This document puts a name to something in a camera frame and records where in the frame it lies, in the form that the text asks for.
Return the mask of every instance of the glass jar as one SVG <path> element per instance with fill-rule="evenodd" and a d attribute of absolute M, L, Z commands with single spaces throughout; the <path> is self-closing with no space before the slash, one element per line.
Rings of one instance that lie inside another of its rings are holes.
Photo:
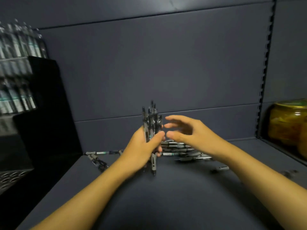
<path fill-rule="evenodd" d="M 307 100 L 276 102 L 270 114 L 269 137 L 296 146 L 306 116 Z"/>
<path fill-rule="evenodd" d="M 297 145 L 298 152 L 307 159 L 307 117 L 301 128 L 300 140 Z"/>

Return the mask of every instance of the person's left arm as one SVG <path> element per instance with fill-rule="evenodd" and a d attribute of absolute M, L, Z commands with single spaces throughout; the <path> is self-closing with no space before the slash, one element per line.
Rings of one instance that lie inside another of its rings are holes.
<path fill-rule="evenodd" d="M 91 229 L 117 188 L 148 161 L 165 133 L 160 131 L 146 143 L 143 127 L 132 136 L 126 149 L 104 173 L 32 230 Z"/>

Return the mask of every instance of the gold jar lid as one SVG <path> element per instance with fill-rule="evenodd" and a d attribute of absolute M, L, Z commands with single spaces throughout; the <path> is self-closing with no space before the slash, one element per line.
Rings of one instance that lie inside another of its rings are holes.
<path fill-rule="evenodd" d="M 274 103 L 276 106 L 285 107 L 289 109 L 307 109 L 307 99 L 280 101 Z"/>

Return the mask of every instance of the person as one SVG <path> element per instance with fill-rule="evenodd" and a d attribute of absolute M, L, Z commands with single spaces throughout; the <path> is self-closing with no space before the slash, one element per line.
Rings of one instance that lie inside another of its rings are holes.
<path fill-rule="evenodd" d="M 307 229 L 307 190 L 225 141 L 200 120 L 179 115 L 166 119 L 170 123 L 164 128 L 180 129 L 168 131 L 168 138 L 228 165 L 284 229 Z M 146 143 L 143 127 L 139 128 L 123 154 L 104 173 L 32 229 L 91 229 L 115 190 L 143 168 L 153 150 L 158 147 L 162 151 L 163 139 L 165 133 L 160 131 Z"/>

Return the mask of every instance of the hand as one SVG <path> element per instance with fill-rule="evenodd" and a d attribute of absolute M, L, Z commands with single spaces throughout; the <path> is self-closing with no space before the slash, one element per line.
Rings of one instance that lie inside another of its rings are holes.
<path fill-rule="evenodd" d="M 148 143 L 146 143 L 144 128 L 140 127 L 133 134 L 118 161 L 123 163 L 129 172 L 135 173 L 148 162 L 152 151 L 157 148 L 159 152 L 162 152 L 160 144 L 164 139 L 164 135 L 165 132 L 160 131 Z"/>
<path fill-rule="evenodd" d="M 168 131 L 166 136 L 176 142 L 183 142 L 194 149 L 219 158 L 228 147 L 228 142 L 211 131 L 200 120 L 182 115 L 170 115 L 165 117 L 171 121 L 164 128 L 178 127 L 179 131 Z"/>

